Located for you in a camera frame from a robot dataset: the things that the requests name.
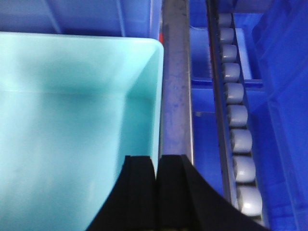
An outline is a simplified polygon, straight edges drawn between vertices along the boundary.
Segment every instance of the blue container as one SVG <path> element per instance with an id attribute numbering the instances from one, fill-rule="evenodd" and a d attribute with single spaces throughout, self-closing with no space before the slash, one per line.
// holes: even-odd
<path id="1" fill-rule="evenodd" d="M 83 231 L 125 155 L 158 159 L 163 48 L 0 33 L 0 223 Z"/>
<path id="2" fill-rule="evenodd" d="M 244 4 L 244 0 L 229 2 L 237 3 L 237 8 L 232 6 L 229 12 L 243 12 L 235 13 L 234 19 L 242 34 L 238 42 L 245 44 L 244 52 L 247 53 L 246 61 L 252 78 L 245 81 L 252 122 L 250 128 L 258 187 L 264 199 L 268 223 L 274 231 L 306 231 L 308 2 L 274 0 L 268 10 L 259 1 L 259 8 L 257 5 Z M 201 3 L 192 0 L 191 4 L 200 6 Z M 198 25 L 195 22 L 197 19 L 197 16 L 191 19 L 191 26 Z M 192 100 L 194 127 L 203 126 L 204 129 L 195 130 L 195 163 L 204 178 L 221 192 L 221 186 L 217 183 L 221 182 L 220 169 L 216 163 L 218 160 L 212 157 L 213 153 L 218 154 L 218 145 L 211 140 L 212 136 L 216 136 L 216 130 L 212 124 L 215 122 L 214 117 L 210 115 L 214 111 L 209 107 L 212 95 L 207 92 L 212 90 L 207 68 L 209 50 L 207 44 L 200 42 L 207 39 L 203 31 L 206 22 L 199 25 L 198 28 L 191 28 Z M 215 166 L 211 168 L 211 174 L 206 173 L 206 164 Z"/>
<path id="3" fill-rule="evenodd" d="M 161 0 L 0 0 L 0 31 L 158 39 Z"/>

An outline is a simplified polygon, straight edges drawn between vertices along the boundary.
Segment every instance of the blue side panel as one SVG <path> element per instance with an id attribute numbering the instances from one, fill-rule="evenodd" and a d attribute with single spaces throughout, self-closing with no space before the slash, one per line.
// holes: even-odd
<path id="1" fill-rule="evenodd" d="M 158 39 L 161 0 L 0 0 L 0 31 Z"/>
<path id="2" fill-rule="evenodd" d="M 253 151 L 258 188 L 262 193 L 267 220 L 273 231 L 296 230 L 282 162 L 271 126 L 266 94 L 262 91 L 249 90 L 247 97 L 250 105 L 250 130 L 254 138 Z"/>
<path id="3" fill-rule="evenodd" d="M 205 0 L 189 0 L 189 20 L 193 27 L 207 27 Z"/>
<path id="4" fill-rule="evenodd" d="M 273 0 L 233 0 L 235 13 L 263 13 L 267 11 Z"/>
<path id="5" fill-rule="evenodd" d="M 190 28 L 192 80 L 211 81 L 211 62 L 207 28 Z"/>
<path id="6" fill-rule="evenodd" d="M 235 13 L 234 20 L 237 28 L 244 31 L 244 39 L 247 48 L 247 55 L 250 64 L 252 79 L 261 79 L 259 64 L 256 55 L 255 44 L 252 38 L 252 30 L 260 21 L 262 13 Z"/>
<path id="7" fill-rule="evenodd" d="M 253 30 L 298 230 L 308 230 L 308 2 L 275 0 Z"/>
<path id="8" fill-rule="evenodd" d="M 192 100 L 194 165 L 202 177 L 223 195 L 213 90 L 194 88 Z"/>
<path id="9" fill-rule="evenodd" d="M 220 13 L 229 13 L 234 11 L 236 0 L 218 0 L 217 8 Z"/>

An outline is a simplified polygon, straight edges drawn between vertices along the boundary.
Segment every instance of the blue plastic crate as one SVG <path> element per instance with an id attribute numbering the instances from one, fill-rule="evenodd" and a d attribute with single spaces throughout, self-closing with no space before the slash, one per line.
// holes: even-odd
<path id="1" fill-rule="evenodd" d="M 219 12 L 263 13 L 267 11 L 273 0 L 219 0 Z"/>
<path id="2" fill-rule="evenodd" d="M 207 86 L 193 87 L 192 102 L 194 166 L 223 195 L 213 89 Z"/>
<path id="3" fill-rule="evenodd" d="M 292 209 L 308 230 L 308 2 L 274 1 L 253 31 Z"/>
<path id="4" fill-rule="evenodd" d="M 161 0 L 0 0 L 0 31 L 158 39 Z"/>

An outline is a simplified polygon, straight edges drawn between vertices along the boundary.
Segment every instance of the white roller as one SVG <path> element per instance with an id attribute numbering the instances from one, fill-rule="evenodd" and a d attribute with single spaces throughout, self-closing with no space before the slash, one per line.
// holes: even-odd
<path id="1" fill-rule="evenodd" d="M 237 57 L 237 47 L 230 44 L 221 45 L 221 62 L 234 63 Z"/>
<path id="2" fill-rule="evenodd" d="M 233 153 L 249 153 L 252 147 L 251 133 L 247 129 L 231 129 L 231 146 Z"/>
<path id="3" fill-rule="evenodd" d="M 218 15 L 219 27 L 230 27 L 232 22 L 232 15 L 230 13 L 220 13 Z"/>
<path id="4" fill-rule="evenodd" d="M 225 63 L 221 65 L 221 70 L 225 83 L 238 81 L 241 72 L 239 64 Z"/>
<path id="5" fill-rule="evenodd" d="M 244 105 L 228 105 L 227 111 L 230 127 L 240 128 L 247 124 L 248 112 Z"/>
<path id="6" fill-rule="evenodd" d="M 233 28 L 220 28 L 219 30 L 219 41 L 221 44 L 232 44 L 234 40 L 234 29 Z"/>
<path id="7" fill-rule="evenodd" d="M 262 214 L 262 198 L 259 190 L 254 186 L 238 186 L 237 200 L 239 210 L 247 216 Z"/>
<path id="8" fill-rule="evenodd" d="M 256 178 L 256 166 L 249 156 L 234 156 L 233 169 L 236 182 L 253 182 Z"/>
<path id="9" fill-rule="evenodd" d="M 225 83 L 224 94 L 227 104 L 238 104 L 243 101 L 244 88 L 241 83 Z"/>

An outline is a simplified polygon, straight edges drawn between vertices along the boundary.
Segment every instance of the metal rail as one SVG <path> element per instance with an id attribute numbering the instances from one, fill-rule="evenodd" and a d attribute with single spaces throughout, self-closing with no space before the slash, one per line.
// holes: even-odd
<path id="1" fill-rule="evenodd" d="M 224 197 L 234 207 L 237 205 L 236 184 L 232 166 L 232 149 L 229 124 L 227 120 L 226 102 L 224 98 L 223 78 L 221 73 L 220 48 L 218 40 L 217 9 L 214 0 L 207 0 L 207 21 L 212 63 L 213 88 L 216 120 L 218 128 L 218 144 Z"/>
<path id="2" fill-rule="evenodd" d="M 186 154 L 193 164 L 188 6 L 188 0 L 166 0 L 163 6 L 165 57 L 159 155 Z"/>

